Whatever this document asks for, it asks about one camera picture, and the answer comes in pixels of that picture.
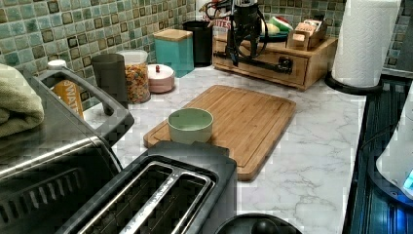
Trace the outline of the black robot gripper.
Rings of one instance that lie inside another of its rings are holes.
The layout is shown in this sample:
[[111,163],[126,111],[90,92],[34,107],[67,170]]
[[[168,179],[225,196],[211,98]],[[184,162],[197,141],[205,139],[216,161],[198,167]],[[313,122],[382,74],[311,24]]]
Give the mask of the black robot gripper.
[[[263,15],[255,0],[232,0],[230,23],[227,33],[227,56],[234,65],[239,63],[239,56],[255,59],[261,35]],[[250,51],[247,56],[240,49],[242,41],[248,37]]]

